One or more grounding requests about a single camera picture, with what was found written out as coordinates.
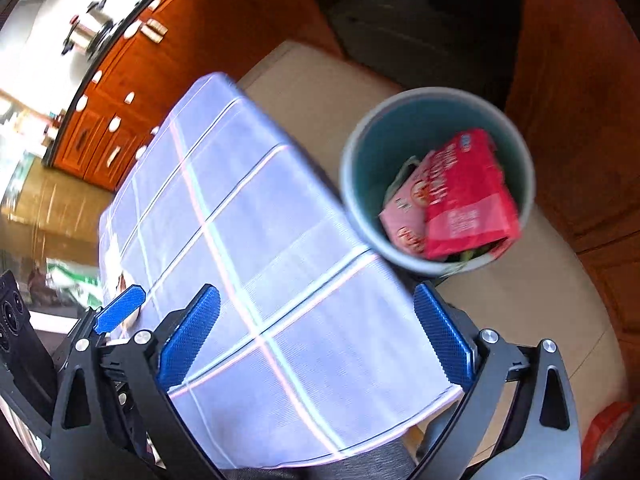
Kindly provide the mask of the red snack wrapper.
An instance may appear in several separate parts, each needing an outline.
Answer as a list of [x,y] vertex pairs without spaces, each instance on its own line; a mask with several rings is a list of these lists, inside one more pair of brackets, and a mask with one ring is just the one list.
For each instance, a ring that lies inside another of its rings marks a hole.
[[434,151],[427,188],[428,260],[510,244],[520,236],[518,210],[485,130],[462,131]]

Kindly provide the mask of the pink snack box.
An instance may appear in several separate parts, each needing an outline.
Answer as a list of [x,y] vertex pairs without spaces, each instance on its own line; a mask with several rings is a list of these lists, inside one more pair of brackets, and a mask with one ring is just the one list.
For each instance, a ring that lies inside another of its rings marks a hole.
[[424,257],[426,208],[430,201],[428,170],[434,152],[409,157],[387,188],[378,218],[388,239],[404,254]]

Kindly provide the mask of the wooden kitchen cabinet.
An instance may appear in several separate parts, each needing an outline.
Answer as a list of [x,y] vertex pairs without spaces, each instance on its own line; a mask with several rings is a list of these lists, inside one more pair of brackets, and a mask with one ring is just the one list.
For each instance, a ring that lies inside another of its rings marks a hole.
[[44,163],[116,190],[198,78],[239,80],[285,40],[342,52],[316,0],[143,0],[92,62]]

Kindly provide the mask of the green white plastic bag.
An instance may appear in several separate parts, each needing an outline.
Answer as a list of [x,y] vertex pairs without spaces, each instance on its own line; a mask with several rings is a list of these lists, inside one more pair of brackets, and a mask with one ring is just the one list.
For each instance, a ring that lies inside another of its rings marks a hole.
[[46,283],[84,309],[96,310],[103,304],[102,285],[96,266],[47,259]]

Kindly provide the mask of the blue checkered tablecloth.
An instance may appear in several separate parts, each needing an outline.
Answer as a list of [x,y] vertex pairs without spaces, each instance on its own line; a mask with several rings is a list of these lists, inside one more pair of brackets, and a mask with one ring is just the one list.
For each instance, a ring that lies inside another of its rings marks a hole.
[[457,400],[406,286],[295,141],[226,75],[195,81],[100,219],[106,298],[152,330],[204,285],[220,313],[172,403],[222,469],[316,466]]

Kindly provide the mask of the black built-in oven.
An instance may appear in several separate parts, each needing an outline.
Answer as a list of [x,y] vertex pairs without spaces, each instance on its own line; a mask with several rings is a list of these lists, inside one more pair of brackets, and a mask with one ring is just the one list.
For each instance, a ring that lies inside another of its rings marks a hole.
[[458,88],[506,105],[522,0],[317,1],[346,54],[402,88]]

